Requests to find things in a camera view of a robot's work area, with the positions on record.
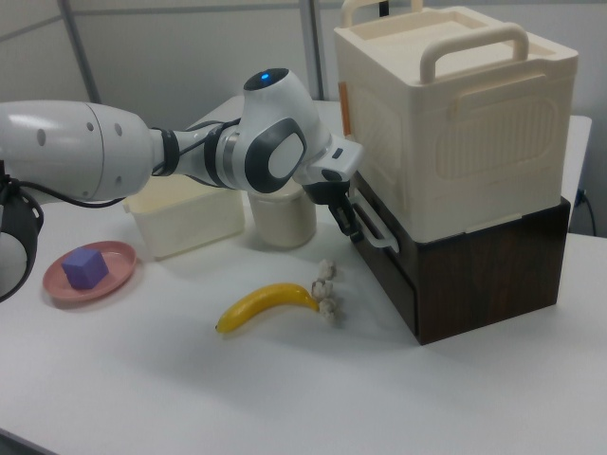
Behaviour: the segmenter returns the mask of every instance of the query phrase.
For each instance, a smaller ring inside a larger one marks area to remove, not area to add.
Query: white storage box
[[[208,187],[184,175],[151,177],[123,201],[145,245],[163,258],[241,232],[245,213],[241,192]]]
[[[419,243],[554,207],[578,53],[466,8],[336,28],[360,174]]]

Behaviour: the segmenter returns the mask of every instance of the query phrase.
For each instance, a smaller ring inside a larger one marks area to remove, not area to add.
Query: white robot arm
[[[33,265],[43,222],[31,196],[39,197],[37,191],[86,207],[134,194],[150,175],[181,173],[250,192],[277,191],[292,177],[357,240],[346,192],[362,147],[329,133],[287,69],[254,75],[244,93],[241,119],[185,132],[149,129],[135,114],[99,104],[0,104],[0,301],[25,282]]]

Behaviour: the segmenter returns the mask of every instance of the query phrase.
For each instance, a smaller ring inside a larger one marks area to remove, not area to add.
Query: purple block
[[[101,253],[92,248],[76,248],[61,267],[74,289],[92,289],[109,273]]]

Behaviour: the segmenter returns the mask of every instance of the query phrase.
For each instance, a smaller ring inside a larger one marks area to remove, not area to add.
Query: white table
[[[604,453],[604,240],[568,236],[556,306],[420,347],[319,217],[292,251],[265,248],[248,216],[240,236],[155,262],[120,207],[47,205],[32,275],[0,304],[2,432],[62,455]],[[44,294],[54,259],[110,239],[140,258],[119,291],[80,307]],[[326,257],[340,328],[289,307],[215,333],[248,291],[310,283]]]

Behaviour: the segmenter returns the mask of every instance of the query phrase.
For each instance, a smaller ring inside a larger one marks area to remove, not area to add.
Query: banana
[[[231,332],[267,308],[283,304],[307,306],[319,311],[318,303],[304,287],[291,282],[264,286],[237,301],[219,319],[215,330],[220,334]]]

